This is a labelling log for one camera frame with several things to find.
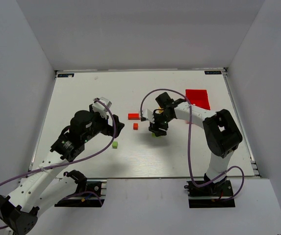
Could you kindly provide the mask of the red arch block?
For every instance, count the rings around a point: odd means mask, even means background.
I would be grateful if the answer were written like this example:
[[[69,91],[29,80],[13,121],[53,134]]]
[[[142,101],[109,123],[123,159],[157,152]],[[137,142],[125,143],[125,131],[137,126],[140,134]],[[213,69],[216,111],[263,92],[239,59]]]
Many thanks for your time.
[[[138,113],[128,113],[128,120],[139,120],[140,116]]]

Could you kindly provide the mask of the small red cube block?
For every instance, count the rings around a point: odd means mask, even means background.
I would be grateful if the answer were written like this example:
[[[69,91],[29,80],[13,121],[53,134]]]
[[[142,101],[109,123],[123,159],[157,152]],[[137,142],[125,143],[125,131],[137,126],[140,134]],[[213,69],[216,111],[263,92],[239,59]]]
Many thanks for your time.
[[[138,123],[134,123],[134,124],[133,124],[133,129],[134,129],[134,130],[138,130]]]

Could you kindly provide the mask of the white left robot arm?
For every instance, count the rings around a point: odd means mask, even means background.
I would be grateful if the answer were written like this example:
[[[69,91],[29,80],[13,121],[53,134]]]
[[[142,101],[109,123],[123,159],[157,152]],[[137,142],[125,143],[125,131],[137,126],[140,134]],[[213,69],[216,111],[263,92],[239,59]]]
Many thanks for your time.
[[[35,226],[44,201],[42,193],[58,174],[72,163],[84,150],[85,144],[98,134],[119,136],[124,124],[110,111],[111,102],[94,99],[89,110],[77,111],[58,139],[51,146],[38,168],[30,171],[27,179],[7,196],[0,195],[0,219],[16,235],[26,235]]]

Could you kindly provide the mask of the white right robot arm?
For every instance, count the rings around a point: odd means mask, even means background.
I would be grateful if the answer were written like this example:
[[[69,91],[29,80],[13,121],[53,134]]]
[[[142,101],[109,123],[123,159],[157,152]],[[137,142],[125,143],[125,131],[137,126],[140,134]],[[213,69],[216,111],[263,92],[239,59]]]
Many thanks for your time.
[[[203,129],[207,146],[211,152],[210,163],[204,175],[204,183],[192,184],[197,187],[206,187],[225,180],[231,170],[229,162],[243,141],[232,115],[226,109],[211,111],[192,104],[182,95],[174,100],[168,95],[168,89],[160,89],[161,94],[155,99],[161,113],[157,110],[140,109],[141,121],[149,121],[149,131],[157,137],[165,136],[168,124],[174,119],[187,121],[190,126],[196,125]]]

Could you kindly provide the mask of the small green cube block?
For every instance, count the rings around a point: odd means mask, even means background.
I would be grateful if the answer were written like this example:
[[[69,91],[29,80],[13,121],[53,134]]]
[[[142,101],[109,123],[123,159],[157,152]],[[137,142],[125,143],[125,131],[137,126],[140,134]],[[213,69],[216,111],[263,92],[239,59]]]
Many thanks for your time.
[[[114,142],[112,143],[112,148],[114,148],[114,149],[117,149],[117,148],[118,148],[118,142],[117,142],[117,141],[114,141]]]

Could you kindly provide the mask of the red plastic bin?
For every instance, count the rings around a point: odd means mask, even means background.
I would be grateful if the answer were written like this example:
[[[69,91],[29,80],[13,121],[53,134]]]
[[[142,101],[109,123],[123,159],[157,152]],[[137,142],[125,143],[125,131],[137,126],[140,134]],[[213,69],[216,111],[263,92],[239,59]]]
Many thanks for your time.
[[[185,94],[191,104],[210,110],[207,90],[186,89]]]

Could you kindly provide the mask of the left blue corner label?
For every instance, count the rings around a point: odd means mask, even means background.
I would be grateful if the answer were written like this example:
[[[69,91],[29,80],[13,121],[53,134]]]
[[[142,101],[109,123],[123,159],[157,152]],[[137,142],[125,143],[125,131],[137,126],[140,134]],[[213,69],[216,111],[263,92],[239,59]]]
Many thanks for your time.
[[[59,73],[57,75],[58,78],[68,78],[68,77],[74,77],[74,73]]]

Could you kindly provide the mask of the blue corner label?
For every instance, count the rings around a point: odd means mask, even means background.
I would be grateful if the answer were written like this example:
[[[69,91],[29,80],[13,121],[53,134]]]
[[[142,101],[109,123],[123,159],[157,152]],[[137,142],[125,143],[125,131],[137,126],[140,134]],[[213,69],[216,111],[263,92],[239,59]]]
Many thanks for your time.
[[[59,73],[57,75],[58,78],[68,78],[68,77],[74,77],[74,73]]]
[[[222,72],[221,71],[219,71],[219,70],[206,70],[206,71],[204,71],[204,73],[206,74],[206,75],[220,75],[220,74],[222,74]]]

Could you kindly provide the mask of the right blue corner label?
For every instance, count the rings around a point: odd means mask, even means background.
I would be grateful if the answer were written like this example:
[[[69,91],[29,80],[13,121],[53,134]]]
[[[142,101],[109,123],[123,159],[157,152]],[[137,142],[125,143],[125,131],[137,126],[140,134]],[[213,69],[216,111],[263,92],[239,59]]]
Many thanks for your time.
[[[204,71],[204,73],[206,74],[206,75],[220,75],[220,74],[222,74],[222,72],[221,71],[219,71],[219,70],[206,70],[206,71]]]

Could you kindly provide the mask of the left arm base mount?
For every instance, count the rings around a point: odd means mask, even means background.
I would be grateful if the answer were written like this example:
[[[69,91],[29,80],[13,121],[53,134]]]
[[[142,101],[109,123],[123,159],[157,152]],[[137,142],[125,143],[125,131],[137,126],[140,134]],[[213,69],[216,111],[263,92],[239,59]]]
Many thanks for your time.
[[[101,208],[106,198],[107,180],[87,180],[85,189],[75,196],[64,198],[54,205],[57,208]]]

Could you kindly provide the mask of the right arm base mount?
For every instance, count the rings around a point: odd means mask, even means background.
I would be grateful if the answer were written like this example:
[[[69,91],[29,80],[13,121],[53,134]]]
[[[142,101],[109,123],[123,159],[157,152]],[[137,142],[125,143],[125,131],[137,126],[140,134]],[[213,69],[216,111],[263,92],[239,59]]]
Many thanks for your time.
[[[233,189],[230,180],[221,183],[211,183],[198,188],[192,181],[187,181],[184,189],[188,193],[188,203],[191,209],[235,208]]]

